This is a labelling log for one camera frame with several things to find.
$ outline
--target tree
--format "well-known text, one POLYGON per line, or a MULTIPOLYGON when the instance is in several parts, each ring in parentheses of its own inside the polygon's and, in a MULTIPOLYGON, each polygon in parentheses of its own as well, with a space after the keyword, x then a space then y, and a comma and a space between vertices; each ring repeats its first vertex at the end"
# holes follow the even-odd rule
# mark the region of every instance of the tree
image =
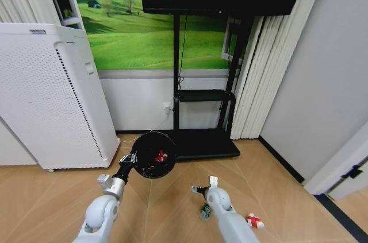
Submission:
POLYGON ((132 2, 133 0, 125 0, 126 12, 132 13, 132 2))
POLYGON ((106 15, 111 17, 113 2, 111 0, 102 0, 102 6, 105 9, 106 15))

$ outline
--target tv stand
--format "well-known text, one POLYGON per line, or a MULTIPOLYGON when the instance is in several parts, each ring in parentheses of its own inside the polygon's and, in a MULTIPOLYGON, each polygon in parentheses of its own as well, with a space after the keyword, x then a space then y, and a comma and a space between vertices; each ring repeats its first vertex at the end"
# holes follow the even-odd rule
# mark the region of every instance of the tv stand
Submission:
POLYGON ((232 87, 242 50, 246 47, 254 17, 241 19, 237 34, 235 50, 229 70, 229 77, 225 90, 179 90, 179 31, 180 14, 174 14, 174 129, 170 137, 178 147, 177 160, 197 160, 218 157, 239 156, 240 152, 230 139, 234 110, 235 96, 232 87), (179 104, 180 102, 222 101, 217 128, 214 129, 180 129, 179 104), (224 128, 225 115, 230 103, 228 122, 224 128))

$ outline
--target wall mural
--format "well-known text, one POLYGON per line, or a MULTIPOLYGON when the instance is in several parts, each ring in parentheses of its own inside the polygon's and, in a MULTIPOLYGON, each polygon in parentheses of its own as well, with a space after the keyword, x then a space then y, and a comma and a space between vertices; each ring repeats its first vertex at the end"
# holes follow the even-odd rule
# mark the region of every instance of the wall mural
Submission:
MULTIPOLYGON (((172 16, 143 13, 142 0, 77 1, 98 69, 173 68, 172 16)), ((181 46, 184 23, 182 16, 181 46)), ((188 16, 183 68, 228 68, 225 28, 225 19, 188 16)))

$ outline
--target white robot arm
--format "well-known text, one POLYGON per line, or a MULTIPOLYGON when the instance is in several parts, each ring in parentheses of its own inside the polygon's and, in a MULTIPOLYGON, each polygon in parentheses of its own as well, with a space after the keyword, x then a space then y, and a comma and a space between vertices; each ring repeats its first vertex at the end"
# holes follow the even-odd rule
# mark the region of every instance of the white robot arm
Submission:
POLYGON ((210 187, 192 186, 191 190, 207 200, 226 243, 259 243, 246 220, 231 205, 229 194, 217 187, 217 177, 210 176, 210 187))
POLYGON ((136 155, 124 156, 121 168, 112 178, 102 174, 97 182, 103 188, 103 196, 93 200, 86 211, 86 219, 73 243, 108 243, 113 223, 118 216, 120 200, 128 181, 129 171, 136 162, 136 155))

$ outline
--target wall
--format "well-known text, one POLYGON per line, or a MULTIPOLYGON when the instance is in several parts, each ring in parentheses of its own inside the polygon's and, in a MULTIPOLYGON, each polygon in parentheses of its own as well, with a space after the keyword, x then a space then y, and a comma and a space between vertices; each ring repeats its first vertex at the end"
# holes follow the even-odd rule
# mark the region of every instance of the wall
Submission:
POLYGON ((0 118, 0 165, 36 164, 0 118))
POLYGON ((261 136, 306 180, 368 120, 367 0, 316 0, 261 136))
MULTIPOLYGON (((182 89, 226 86, 227 78, 186 78, 182 89)), ((101 79, 116 130, 148 130, 165 119, 163 102, 173 105, 173 79, 101 79)), ((215 128, 220 102, 180 103, 180 128, 215 128)), ((158 129, 172 129, 173 114, 158 129)))

